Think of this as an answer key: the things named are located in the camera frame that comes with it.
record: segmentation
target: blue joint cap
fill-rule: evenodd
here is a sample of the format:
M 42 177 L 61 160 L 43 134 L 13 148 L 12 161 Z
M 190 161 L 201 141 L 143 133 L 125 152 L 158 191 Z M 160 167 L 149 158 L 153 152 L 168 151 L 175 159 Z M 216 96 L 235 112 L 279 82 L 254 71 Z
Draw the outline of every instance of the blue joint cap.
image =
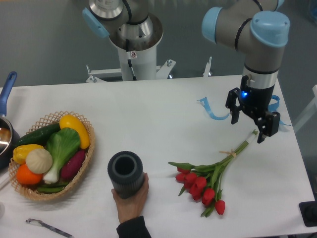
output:
M 221 9 L 222 7 L 213 7 L 209 9 L 204 16 L 202 23 L 203 36 L 214 43 L 216 43 L 216 23 Z
M 263 44 L 280 48 L 288 42 L 290 21 L 277 11 L 261 11 L 254 15 L 251 32 Z
M 276 10 L 278 10 L 278 8 L 283 5 L 283 3 L 284 3 L 284 0 L 278 0 L 278 4 L 277 4 Z
M 102 26 L 102 24 L 87 8 L 83 10 L 83 18 L 85 19 L 85 22 L 87 23 L 89 28 L 100 38 L 106 38 L 110 35 L 105 27 Z

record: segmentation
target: garlic bulb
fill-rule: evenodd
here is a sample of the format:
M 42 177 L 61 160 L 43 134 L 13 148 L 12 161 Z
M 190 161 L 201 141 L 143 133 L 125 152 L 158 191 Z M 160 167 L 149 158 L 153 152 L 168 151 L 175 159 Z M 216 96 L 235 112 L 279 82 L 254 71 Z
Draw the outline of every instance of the garlic bulb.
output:
M 25 163 L 33 173 L 43 174 L 51 168 L 53 158 L 47 150 L 35 149 L 27 155 Z

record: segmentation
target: yellow bell pepper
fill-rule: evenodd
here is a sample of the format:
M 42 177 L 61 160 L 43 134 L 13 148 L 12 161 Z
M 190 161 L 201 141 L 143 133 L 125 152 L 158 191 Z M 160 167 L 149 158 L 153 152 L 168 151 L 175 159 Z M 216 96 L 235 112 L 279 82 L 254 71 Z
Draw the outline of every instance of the yellow bell pepper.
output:
M 73 115 L 64 115 L 59 121 L 60 129 L 63 128 L 72 128 L 73 130 L 77 131 L 80 138 L 80 148 L 85 150 L 90 146 L 90 138 L 89 133 L 86 130 L 84 124 Z
M 13 160 L 23 165 L 28 154 L 35 149 L 44 149 L 44 147 L 36 144 L 20 145 L 13 150 Z

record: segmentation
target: human hand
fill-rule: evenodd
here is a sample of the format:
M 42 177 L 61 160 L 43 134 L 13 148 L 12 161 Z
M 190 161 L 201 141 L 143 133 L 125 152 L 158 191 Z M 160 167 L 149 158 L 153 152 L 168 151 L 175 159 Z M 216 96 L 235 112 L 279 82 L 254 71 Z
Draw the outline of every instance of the human hand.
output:
M 117 205 L 118 218 L 120 224 L 137 218 L 141 215 L 141 212 L 144 208 L 145 202 L 148 197 L 149 192 L 149 177 L 148 174 L 144 174 L 144 182 L 139 191 L 127 199 L 122 199 L 119 197 L 118 193 L 112 189 L 113 198 Z

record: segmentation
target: tulip bouquet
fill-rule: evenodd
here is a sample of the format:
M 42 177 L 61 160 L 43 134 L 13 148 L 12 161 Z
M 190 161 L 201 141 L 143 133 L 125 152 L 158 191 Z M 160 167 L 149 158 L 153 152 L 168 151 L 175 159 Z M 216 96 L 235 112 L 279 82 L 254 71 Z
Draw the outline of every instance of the tulip bouquet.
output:
M 233 158 L 240 154 L 256 138 L 257 134 L 258 132 L 254 130 L 251 136 L 234 151 L 221 151 L 221 153 L 229 155 L 222 161 L 212 165 L 195 166 L 189 163 L 168 162 L 170 165 L 176 166 L 180 172 L 176 175 L 176 180 L 184 183 L 178 196 L 188 190 L 195 201 L 202 199 L 206 209 L 201 214 L 201 217 L 210 216 L 214 209 L 216 209 L 218 214 L 222 215 L 225 210 L 225 202 L 221 199 L 223 173 Z

